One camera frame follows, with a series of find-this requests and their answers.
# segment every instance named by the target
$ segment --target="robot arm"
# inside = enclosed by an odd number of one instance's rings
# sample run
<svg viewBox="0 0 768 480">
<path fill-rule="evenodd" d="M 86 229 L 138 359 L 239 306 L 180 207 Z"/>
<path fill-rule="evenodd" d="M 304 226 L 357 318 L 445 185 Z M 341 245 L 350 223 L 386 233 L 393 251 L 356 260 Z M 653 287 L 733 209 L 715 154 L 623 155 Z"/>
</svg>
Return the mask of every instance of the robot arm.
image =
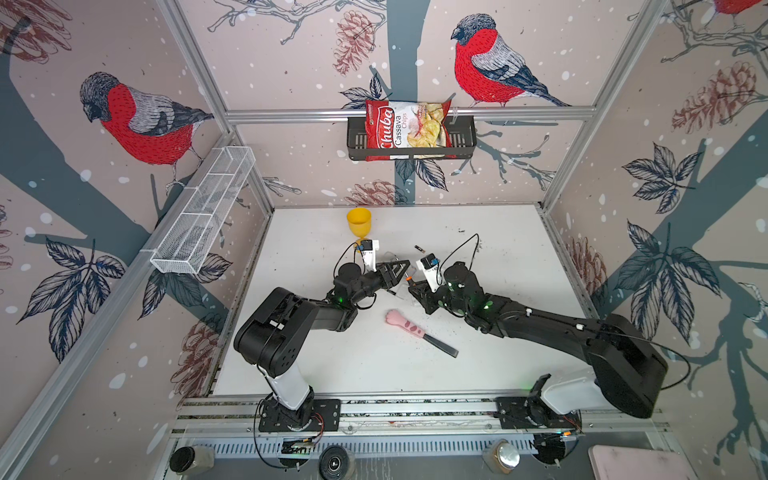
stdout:
<svg viewBox="0 0 768 480">
<path fill-rule="evenodd" d="M 486 294 L 463 262 L 445 270 L 444 278 L 445 284 L 435 293 L 427 282 L 409 287 L 427 313 L 445 308 L 482 333 L 526 339 L 573 355 L 592 366 L 594 383 L 617 409 L 642 419 L 653 413 L 667 362 L 636 338 L 642 338 L 641 333 L 624 317 L 577 319 Z"/>
<path fill-rule="evenodd" d="M 357 303 L 381 288 L 400 283 L 410 262 L 376 264 L 363 274 L 345 263 L 324 300 L 309 300 L 277 287 L 240 327 L 234 349 L 264 374 L 284 425 L 302 428 L 310 421 L 314 392 L 294 365 L 311 329 L 343 332 L 357 316 Z"/>
</svg>

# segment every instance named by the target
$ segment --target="white mesh shelf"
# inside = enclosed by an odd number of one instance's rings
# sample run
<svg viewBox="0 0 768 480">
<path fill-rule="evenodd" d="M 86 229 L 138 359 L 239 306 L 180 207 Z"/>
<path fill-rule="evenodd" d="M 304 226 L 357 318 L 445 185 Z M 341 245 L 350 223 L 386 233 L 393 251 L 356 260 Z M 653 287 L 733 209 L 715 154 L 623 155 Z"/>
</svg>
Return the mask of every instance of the white mesh shelf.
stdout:
<svg viewBox="0 0 768 480">
<path fill-rule="evenodd" d="M 162 273 L 198 273 L 243 188 L 255 158 L 249 147 L 224 147 L 152 255 Z"/>
</svg>

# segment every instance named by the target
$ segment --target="red bird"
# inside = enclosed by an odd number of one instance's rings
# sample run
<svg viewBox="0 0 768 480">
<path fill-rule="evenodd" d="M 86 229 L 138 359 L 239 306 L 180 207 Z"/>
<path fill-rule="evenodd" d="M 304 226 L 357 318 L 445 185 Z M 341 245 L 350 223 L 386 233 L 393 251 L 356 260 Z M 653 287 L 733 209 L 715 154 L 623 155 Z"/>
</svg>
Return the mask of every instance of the red bird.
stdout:
<svg viewBox="0 0 768 480">
<path fill-rule="evenodd" d="M 99 71 L 86 78 L 80 87 L 80 101 L 89 121 L 98 118 L 104 128 L 136 160 L 152 165 L 173 165 L 192 150 L 197 127 L 214 116 L 199 108 L 184 107 L 165 95 L 145 94 L 120 83 L 114 76 Z"/>
<path fill-rule="evenodd" d="M 762 0 L 713 0 L 715 13 L 724 13 L 726 15 L 731 15 L 733 18 L 733 28 L 731 28 L 729 31 L 735 30 L 737 28 L 742 28 L 744 25 L 738 25 L 736 23 L 736 15 L 740 14 L 744 10 L 747 10 L 750 7 L 753 7 L 760 3 Z M 684 3 L 680 7 L 678 7 L 678 10 L 684 10 L 685 8 L 688 8 L 692 5 L 695 5 L 697 3 L 703 2 L 703 0 L 691 0 L 691 2 Z M 710 22 L 715 18 L 715 15 L 712 15 L 712 18 L 710 18 L 706 24 L 704 24 L 704 29 L 707 29 L 707 26 L 710 24 Z"/>
<path fill-rule="evenodd" d="M 456 81 L 465 92 L 481 101 L 498 102 L 502 107 L 512 98 L 539 97 L 559 107 L 568 104 L 549 94 L 525 65 L 525 59 L 504 43 L 490 15 L 468 15 L 451 35 L 456 40 Z"/>
</svg>

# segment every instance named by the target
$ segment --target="black cable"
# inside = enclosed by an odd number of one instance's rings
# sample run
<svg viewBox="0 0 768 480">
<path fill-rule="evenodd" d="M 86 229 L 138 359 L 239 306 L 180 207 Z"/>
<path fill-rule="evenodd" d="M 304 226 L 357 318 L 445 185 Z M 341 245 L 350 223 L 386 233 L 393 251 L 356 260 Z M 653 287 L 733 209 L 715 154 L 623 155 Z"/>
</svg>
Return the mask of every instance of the black cable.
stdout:
<svg viewBox="0 0 768 480">
<path fill-rule="evenodd" d="M 342 258 L 344 258 L 344 256 L 346 255 L 346 253 L 349 251 L 349 247 L 351 247 L 352 245 L 357 245 L 357 242 L 352 242 L 352 243 L 350 243 L 350 244 L 349 244 L 349 246 L 348 246 L 346 249 L 344 249 L 344 253 L 342 253 L 342 254 L 341 254 L 341 257 L 339 257 L 339 259 L 336 261 L 336 266 L 335 266 L 335 267 L 333 267 L 333 278 L 336 278 L 336 268 L 339 266 L 339 262 L 341 262 L 341 259 L 342 259 Z M 352 261 L 353 261 L 353 262 L 355 262 L 355 252 L 356 252 L 356 251 L 357 251 L 357 247 L 356 247 L 356 248 L 355 248 L 355 250 L 352 252 Z"/>
<path fill-rule="evenodd" d="M 367 309 L 373 307 L 374 303 L 376 303 L 376 294 L 375 293 L 373 294 L 373 303 L 371 303 L 370 305 L 368 305 L 368 306 L 355 305 L 355 306 L 357 307 L 358 310 L 367 310 Z"/>
<path fill-rule="evenodd" d="M 555 322 L 564 323 L 565 325 L 568 325 L 568 326 L 571 326 L 571 327 L 573 326 L 573 325 L 571 325 L 569 322 L 565 322 L 564 320 L 560 320 L 560 319 L 552 318 L 552 317 L 550 317 L 550 316 L 546 316 L 546 315 L 541 315 L 540 313 L 539 313 L 539 314 L 537 314 L 536 316 L 540 316 L 541 318 L 545 318 L 545 319 L 548 319 L 548 320 L 553 320 L 553 321 L 555 321 Z M 678 352 L 678 351 L 676 351 L 676 350 L 672 350 L 672 349 L 671 349 L 670 347 L 668 347 L 668 346 L 665 346 L 665 345 L 661 345 L 660 343 L 656 343 L 656 342 L 654 342 L 653 340 L 644 339 L 644 338 L 643 338 L 643 337 L 641 337 L 641 336 L 627 335 L 626 333 L 610 332 L 610 331 L 608 331 L 608 330 L 595 330 L 595 329 L 587 328 L 586 326 L 584 327 L 584 330 L 587 330 L 588 332 L 592 332 L 592 333 L 594 333 L 594 334 L 597 334 L 597 335 L 599 335 L 599 334 L 601 334 L 601 333 L 606 333 L 606 334 L 608 334 L 608 335 L 615 335 L 615 336 L 625 336 L 625 337 L 627 337 L 628 339 L 642 340 L 642 341 L 644 341 L 644 342 L 646 342 L 646 343 L 650 343 L 651 345 L 655 345 L 655 346 L 657 346 L 657 347 L 659 347 L 659 348 L 661 348 L 661 349 L 666 349 L 666 350 L 669 350 L 670 352 L 672 352 L 672 353 L 674 353 L 675 355 L 679 356 L 681 359 L 685 360 L 685 364 L 686 364 L 686 366 L 688 367 L 688 371 L 687 371 L 687 372 L 685 372 L 685 375 L 683 376 L 683 378 L 681 378 L 681 379 L 677 380 L 675 383 L 672 383 L 671 385 L 667 385 L 667 386 L 663 386 L 663 387 L 661 387 L 661 389 L 662 389 L 662 390 L 671 389 L 671 388 L 672 388 L 672 387 L 674 387 L 674 386 L 678 386 L 678 385 L 680 385 L 682 382 L 685 382 L 685 380 L 686 380 L 686 379 L 687 379 L 687 378 L 690 376 L 690 372 L 691 372 L 691 370 L 692 370 L 692 369 L 691 369 L 691 366 L 690 366 L 690 362 L 688 361 L 688 359 L 687 359 L 687 358 L 685 358 L 685 356 L 684 356 L 682 353 L 680 353 L 680 352 Z"/>
<path fill-rule="evenodd" d="M 676 351 L 676 350 L 672 350 L 672 349 L 671 349 L 670 347 L 668 347 L 668 346 L 664 346 L 664 345 L 661 345 L 660 343 L 656 343 L 656 342 L 654 342 L 653 340 L 646 340 L 646 339 L 644 339 L 644 338 L 642 338 L 642 337 L 639 337 L 639 336 L 626 335 L 626 334 L 624 334 L 624 333 L 616 333 L 616 332 L 601 332 L 601 333 L 608 333 L 609 335 L 616 335 L 616 336 L 626 336 L 627 338 L 631 338 L 631 339 L 638 339 L 638 340 L 643 340 L 644 342 L 648 342 L 648 343 L 650 343 L 651 345 L 655 345 L 655 346 L 657 346 L 657 347 L 659 347 L 659 348 L 661 348 L 661 349 L 667 349 L 667 350 L 669 350 L 670 352 L 674 353 L 675 355 L 679 356 L 681 359 L 685 360 L 685 365 L 688 367 L 688 371 L 687 371 L 687 372 L 685 372 L 685 375 L 683 376 L 683 378 L 681 378 L 681 379 L 677 380 L 675 383 L 672 383 L 671 385 L 667 385 L 667 386 L 663 386 L 663 387 L 661 387 L 661 389 L 662 389 L 662 390 L 671 389 L 671 388 L 672 388 L 672 387 L 674 387 L 674 386 L 678 386 L 678 385 L 680 385 L 682 382 L 685 382 L 685 381 L 686 381 L 686 379 L 687 379 L 687 378 L 690 376 L 691 367 L 690 367 L 690 362 L 688 361 L 688 359 L 687 359 L 687 358 L 685 358 L 685 356 L 683 356 L 683 354 L 682 354 L 682 353 L 680 353 L 680 352 L 678 352 L 678 351 Z"/>
<path fill-rule="evenodd" d="M 288 468 L 286 466 L 272 465 L 267 460 L 264 460 L 264 457 L 261 456 L 261 452 L 259 451 L 259 445 L 256 443 L 256 418 L 259 418 L 259 419 L 261 418 L 261 410 L 263 407 L 263 402 L 264 400 L 268 400 L 271 397 L 272 397 L 272 394 L 270 393 L 265 399 L 259 400 L 259 402 L 256 404 L 256 411 L 253 414 L 253 430 L 251 430 L 251 432 L 253 432 L 253 447 L 256 449 L 256 453 L 259 454 L 259 458 L 261 458 L 261 461 L 264 462 L 264 465 L 272 468 L 278 468 L 279 470 L 285 470 L 286 472 L 288 472 Z"/>
<path fill-rule="evenodd" d="M 470 241 L 470 240 L 472 240 L 472 239 L 473 239 L 473 238 L 475 238 L 475 237 L 477 237 L 478 239 L 477 239 L 477 242 L 475 242 L 475 251 L 473 251 L 473 252 L 472 252 L 472 260 L 470 260 L 470 262 L 469 262 L 469 269 L 470 269 L 470 270 L 472 270 L 472 264 L 475 262 L 475 254 L 478 252 L 478 248 L 480 247 L 480 235 L 479 235 L 479 234 L 477 234 L 477 233 L 475 233 L 474 235 L 472 235 L 471 237 L 469 237 L 469 238 L 468 238 L 468 239 L 467 239 L 467 240 L 466 240 L 464 243 L 462 243 L 461 245 L 459 245 L 458 247 L 456 247 L 456 249 L 455 249 L 455 250 L 453 250 L 453 251 L 450 253 L 450 255 L 448 255 L 448 256 L 445 258 L 445 260 L 443 260 L 442 262 L 438 262 L 437 273 L 438 273 L 438 276 L 440 277 L 440 280 L 438 281 L 438 285 L 442 285 L 442 281 L 443 281 L 443 276 L 442 276 L 442 267 L 443 267 L 443 265 L 445 265 L 445 264 L 448 262 L 448 259 L 449 259 L 449 258 L 451 258 L 451 255 L 453 255 L 454 253 L 456 253 L 456 251 L 457 251 L 458 249 L 460 249 L 461 247 L 463 247 L 464 245 L 466 245 L 467 243 L 469 243 L 469 241 Z"/>
</svg>

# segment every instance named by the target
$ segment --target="leaf illustration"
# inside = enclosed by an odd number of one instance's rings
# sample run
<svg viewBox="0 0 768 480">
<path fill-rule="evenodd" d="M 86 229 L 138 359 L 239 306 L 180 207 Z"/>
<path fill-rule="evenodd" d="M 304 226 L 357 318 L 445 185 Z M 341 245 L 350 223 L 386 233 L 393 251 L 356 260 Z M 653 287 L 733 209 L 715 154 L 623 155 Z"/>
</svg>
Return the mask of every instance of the leaf illustration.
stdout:
<svg viewBox="0 0 768 480">
<path fill-rule="evenodd" d="M 653 160 L 648 160 L 647 158 L 631 161 L 626 165 L 622 165 L 621 168 L 624 168 L 631 176 L 638 180 L 664 180 L 664 172 Z"/>
<path fill-rule="evenodd" d="M 48 248 L 48 255 L 61 266 L 76 270 L 85 265 L 85 257 L 80 250 L 66 243 L 54 242 L 46 237 L 45 246 Z"/>
<path fill-rule="evenodd" d="M 382 82 L 379 80 L 379 76 L 377 74 L 373 75 L 371 77 L 371 83 L 369 85 L 371 96 L 373 97 L 372 100 L 378 100 L 382 96 Z"/>
<path fill-rule="evenodd" d="M 445 186 L 445 174 L 442 168 L 434 160 L 417 160 L 416 174 L 430 187 L 448 191 Z"/>
<path fill-rule="evenodd" d="M 344 95 L 351 101 L 365 102 L 367 99 L 370 98 L 368 91 L 365 88 L 361 88 L 361 87 L 350 88 L 349 90 L 341 91 L 339 93 Z"/>
<path fill-rule="evenodd" d="M 402 181 L 408 180 L 415 171 L 416 162 L 414 160 L 395 160 L 395 172 L 402 178 Z"/>
<path fill-rule="evenodd" d="M 174 296 L 178 303 L 184 306 L 203 304 L 200 284 L 189 273 L 168 273 L 166 281 L 167 291 Z"/>
<path fill-rule="evenodd" d="M 660 253 L 658 240 L 656 240 L 656 237 L 651 235 L 648 230 L 645 230 L 638 225 L 633 225 L 627 220 L 627 232 L 629 233 L 629 238 L 632 240 L 634 247 L 643 254 L 652 257 L 653 255 Z"/>
<path fill-rule="evenodd" d="M 111 255 L 98 257 L 94 264 L 97 272 L 110 278 L 122 278 L 125 274 L 125 267 L 121 261 Z"/>
<path fill-rule="evenodd" d="M 149 280 L 147 281 L 147 286 L 144 288 L 144 299 L 141 301 L 140 319 L 154 312 L 163 300 L 165 290 L 167 289 L 166 275 L 166 273 L 161 273 L 159 270 L 152 270 Z"/>
<path fill-rule="evenodd" d="M 657 259 L 645 255 L 635 255 L 624 262 L 619 270 L 619 280 L 616 288 L 637 290 L 651 276 L 656 276 L 654 267 Z"/>
<path fill-rule="evenodd" d="M 210 283 L 218 280 L 227 271 L 232 262 L 227 261 L 221 255 L 209 253 L 200 268 L 200 272 L 194 276 L 200 283 Z"/>
<path fill-rule="evenodd" d="M 702 152 L 696 152 L 695 154 L 688 155 L 677 165 L 677 169 L 674 172 L 674 179 L 676 181 L 685 180 L 690 175 L 690 172 L 694 171 L 696 163 L 701 158 Z"/>
<path fill-rule="evenodd" d="M 658 198 L 664 195 L 664 192 L 669 190 L 671 187 L 672 185 L 665 181 L 645 182 L 640 188 L 637 189 L 633 197 L 639 197 L 643 200 L 653 200 L 654 198 Z"/>
<path fill-rule="evenodd" d="M 694 305 L 690 301 L 688 287 L 683 276 L 670 266 L 661 271 L 660 279 L 664 313 L 687 342 L 690 324 L 694 321 Z"/>
<path fill-rule="evenodd" d="M 109 296 L 109 284 L 107 280 L 96 272 L 86 270 L 85 292 L 87 294 L 88 310 L 96 313 Z"/>
<path fill-rule="evenodd" d="M 74 273 L 74 282 L 58 302 L 48 327 L 48 341 L 59 362 L 64 360 L 83 330 L 85 284 L 81 281 L 80 272 Z"/>
<path fill-rule="evenodd" d="M 669 190 L 662 196 L 661 202 L 659 203 L 659 208 L 656 210 L 656 213 L 665 214 L 666 212 L 672 210 L 679 201 L 680 191 L 677 188 Z"/>
<path fill-rule="evenodd" d="M 654 163 L 658 166 L 665 178 L 672 178 L 675 169 L 674 154 L 672 150 L 654 143 Z"/>
<path fill-rule="evenodd" d="M 646 339 L 653 339 L 659 326 L 661 291 L 658 278 L 649 278 L 632 296 L 632 323 Z"/>
<path fill-rule="evenodd" d="M 680 275 L 705 286 L 715 295 L 720 295 L 720 281 L 707 259 L 688 247 L 675 248 L 670 256 L 672 267 Z"/>
<path fill-rule="evenodd" d="M 55 308 L 77 283 L 80 283 L 79 270 L 64 270 L 44 279 L 35 291 L 32 292 L 29 304 L 27 305 L 27 311 L 19 322 L 28 316 L 37 315 L 45 310 Z"/>
</svg>

